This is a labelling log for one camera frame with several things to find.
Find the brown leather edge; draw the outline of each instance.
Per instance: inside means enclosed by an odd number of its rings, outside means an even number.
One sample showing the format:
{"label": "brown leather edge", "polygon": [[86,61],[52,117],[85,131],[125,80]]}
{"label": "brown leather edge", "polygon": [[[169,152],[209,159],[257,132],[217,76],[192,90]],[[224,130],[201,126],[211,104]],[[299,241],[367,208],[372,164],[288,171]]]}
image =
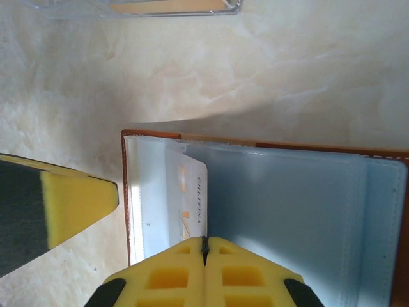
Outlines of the brown leather edge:
{"label": "brown leather edge", "polygon": [[[242,146],[254,146],[259,148],[292,149],[292,150],[312,150],[321,152],[341,152],[347,154],[359,154],[379,159],[392,159],[403,162],[409,169],[409,151],[406,150],[384,150],[379,148],[354,148],[337,147],[321,145],[296,145],[290,143],[259,142],[237,138],[220,138],[212,136],[203,136],[197,134],[180,134],[174,132],[158,132],[149,130],[126,129],[121,133],[122,136],[122,159],[123,159],[123,184],[125,197],[125,221],[127,224],[127,244],[128,244],[128,262],[129,255],[129,218],[128,212],[128,192],[127,192],[127,158],[125,151],[125,136],[140,135],[153,136],[158,138],[183,139],[186,141],[212,141],[219,143],[228,143]],[[396,265],[394,270],[394,281],[392,286],[391,307],[409,306],[409,180],[406,183],[405,203],[401,220],[401,231],[399,235],[399,246],[397,249]]]}

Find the wallet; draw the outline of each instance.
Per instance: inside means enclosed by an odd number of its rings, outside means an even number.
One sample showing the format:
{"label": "wallet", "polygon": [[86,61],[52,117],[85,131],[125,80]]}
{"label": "wallet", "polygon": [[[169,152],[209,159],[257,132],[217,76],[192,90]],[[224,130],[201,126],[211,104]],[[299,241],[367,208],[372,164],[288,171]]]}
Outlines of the wallet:
{"label": "wallet", "polygon": [[124,130],[122,150],[130,264],[222,237],[301,274],[324,306],[387,307],[392,286],[406,304],[409,153],[152,130]]}

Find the white marble table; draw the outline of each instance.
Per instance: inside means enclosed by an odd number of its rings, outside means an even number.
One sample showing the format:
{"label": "white marble table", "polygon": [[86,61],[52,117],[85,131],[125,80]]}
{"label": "white marble table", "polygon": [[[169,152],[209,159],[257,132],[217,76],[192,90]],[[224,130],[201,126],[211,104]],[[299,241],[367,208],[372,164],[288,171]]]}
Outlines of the white marble table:
{"label": "white marble table", "polygon": [[[246,0],[235,17],[55,21],[3,0],[0,151],[121,184],[127,123],[207,116],[224,135],[407,149],[408,12]],[[0,279],[0,303],[82,306],[126,266],[124,233],[121,206]]]}

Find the clear plastic box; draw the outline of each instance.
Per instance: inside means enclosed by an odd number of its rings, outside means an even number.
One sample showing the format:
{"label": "clear plastic box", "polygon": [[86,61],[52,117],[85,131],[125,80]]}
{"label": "clear plastic box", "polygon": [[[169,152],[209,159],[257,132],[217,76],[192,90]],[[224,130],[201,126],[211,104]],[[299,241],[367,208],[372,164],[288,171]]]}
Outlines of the clear plastic box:
{"label": "clear plastic box", "polygon": [[235,15],[243,0],[21,0],[52,19]]}

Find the marble surface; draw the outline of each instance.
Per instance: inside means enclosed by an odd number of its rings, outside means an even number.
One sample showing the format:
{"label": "marble surface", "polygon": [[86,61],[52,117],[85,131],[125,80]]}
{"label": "marble surface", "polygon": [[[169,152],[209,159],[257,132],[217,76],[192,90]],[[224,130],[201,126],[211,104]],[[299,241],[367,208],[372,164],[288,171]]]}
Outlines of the marble surface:
{"label": "marble surface", "polygon": [[[121,184],[130,122],[408,149],[408,12],[406,0],[246,0],[234,17],[47,20],[3,0],[0,151]],[[82,306],[126,266],[124,236],[121,205],[0,279],[0,303]]]}

